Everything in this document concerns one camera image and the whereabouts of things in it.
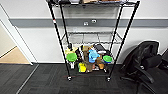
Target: shelf post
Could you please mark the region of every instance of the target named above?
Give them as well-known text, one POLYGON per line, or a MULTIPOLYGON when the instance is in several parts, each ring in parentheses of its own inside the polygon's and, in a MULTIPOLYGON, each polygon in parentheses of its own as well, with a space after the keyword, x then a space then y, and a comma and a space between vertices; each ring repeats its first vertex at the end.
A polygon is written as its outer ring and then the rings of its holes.
POLYGON ((133 13, 132 13, 132 15, 131 15, 131 18, 130 18, 130 20, 129 20, 129 23, 128 23, 128 25, 127 25, 127 29, 126 29, 125 34, 124 34, 124 38, 123 38, 123 40, 122 40, 122 42, 121 42, 121 45, 120 45, 120 48, 119 48, 119 50, 118 50, 116 59, 114 60, 113 67, 112 67, 112 69, 111 69, 111 71, 110 71, 110 74, 109 74, 109 77, 108 77, 107 79, 110 79, 110 77, 111 77, 111 75, 112 75, 112 72, 113 72, 114 67, 115 67, 115 65, 116 65, 116 62, 117 62, 117 59, 118 59, 118 57, 119 57, 119 54, 120 54, 121 49, 122 49, 122 47, 123 47, 123 45, 124 45, 126 36, 127 36, 127 34, 128 34, 129 28, 131 27, 131 24, 132 24, 133 18, 134 18, 134 16, 135 16, 136 10, 138 9, 139 3, 140 3, 140 1, 137 1, 136 4, 135 4, 135 6, 134 6, 134 10, 133 10, 133 13))
POLYGON ((65 23, 65 18, 64 18, 64 13, 63 13, 63 10, 62 10, 62 4, 60 4, 60 10, 61 10, 62 21, 63 21, 63 24, 64 24, 64 30, 65 30, 65 35, 66 35, 67 43, 69 44, 68 33, 67 33, 66 23, 65 23))
POLYGON ((61 46, 62 54, 63 54, 64 60, 65 60, 65 65, 66 65, 66 68, 67 68, 67 71, 68 71, 68 80, 69 80, 71 77, 70 77, 70 73, 69 73, 68 64, 67 64, 67 61, 66 61, 64 49, 63 49, 63 46, 62 46, 60 34, 59 34, 59 31, 58 31, 57 23, 56 23, 56 20, 55 20, 55 17, 54 17, 54 12, 53 12, 53 10, 52 10, 51 2, 48 2, 48 6, 49 6, 49 9, 50 9, 52 18, 53 18, 53 23, 54 23, 54 26, 55 26, 55 30, 56 30, 56 32, 57 32, 57 36, 58 36, 59 43, 60 43, 60 46, 61 46))
POLYGON ((111 49, 112 49, 112 46, 113 46, 115 35, 117 33, 117 28, 118 28, 118 25, 119 25, 119 22, 120 22, 122 10, 123 10, 123 4, 122 4, 122 6, 120 8, 120 12, 119 12, 119 15, 118 15, 118 18, 117 18, 117 21, 116 21, 116 26, 115 26, 115 30, 114 30, 114 33, 113 33, 113 38, 112 38, 112 41, 111 41, 111 46, 110 46, 110 52, 111 52, 111 49))

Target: chair backrest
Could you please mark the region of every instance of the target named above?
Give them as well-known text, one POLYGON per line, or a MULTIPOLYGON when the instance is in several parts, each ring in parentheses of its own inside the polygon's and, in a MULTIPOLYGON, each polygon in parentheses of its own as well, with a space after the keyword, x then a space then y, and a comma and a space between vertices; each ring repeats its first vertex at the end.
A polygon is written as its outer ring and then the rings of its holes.
POLYGON ((122 71, 133 73, 136 65, 140 66, 142 61, 156 56, 159 43, 156 41, 144 41, 132 50, 123 62, 122 71))

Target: black office chair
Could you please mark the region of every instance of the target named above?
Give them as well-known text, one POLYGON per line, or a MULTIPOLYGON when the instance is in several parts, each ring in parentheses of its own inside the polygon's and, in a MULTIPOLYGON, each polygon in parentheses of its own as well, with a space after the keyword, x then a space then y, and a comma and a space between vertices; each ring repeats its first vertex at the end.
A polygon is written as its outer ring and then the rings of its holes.
POLYGON ((168 94, 168 75, 157 68, 162 57, 157 54, 159 43, 156 41, 144 41, 139 44, 126 57, 122 71, 127 79, 137 82, 137 94, 141 92, 141 86, 145 86, 153 94, 168 94))

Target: wall outlet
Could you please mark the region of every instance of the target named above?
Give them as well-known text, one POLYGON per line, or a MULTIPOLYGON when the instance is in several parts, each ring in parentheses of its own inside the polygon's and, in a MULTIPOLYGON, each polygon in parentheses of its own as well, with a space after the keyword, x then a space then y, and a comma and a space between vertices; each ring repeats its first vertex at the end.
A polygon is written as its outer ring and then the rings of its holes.
POLYGON ((87 26, 87 25, 89 25, 89 23, 88 23, 88 22, 84 22, 83 25, 84 25, 84 26, 87 26))

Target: chair armrest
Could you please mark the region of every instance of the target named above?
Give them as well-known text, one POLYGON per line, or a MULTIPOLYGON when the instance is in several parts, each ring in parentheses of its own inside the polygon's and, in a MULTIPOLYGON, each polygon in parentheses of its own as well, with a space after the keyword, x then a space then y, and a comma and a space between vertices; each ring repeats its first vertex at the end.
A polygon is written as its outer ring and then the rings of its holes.
POLYGON ((151 83, 154 82, 154 79, 152 78, 152 76, 151 76, 148 72, 146 72, 145 70, 141 69, 139 66, 135 66, 135 68, 136 68, 138 71, 140 71, 141 73, 143 73, 143 74, 149 79, 149 81, 150 81, 151 83))

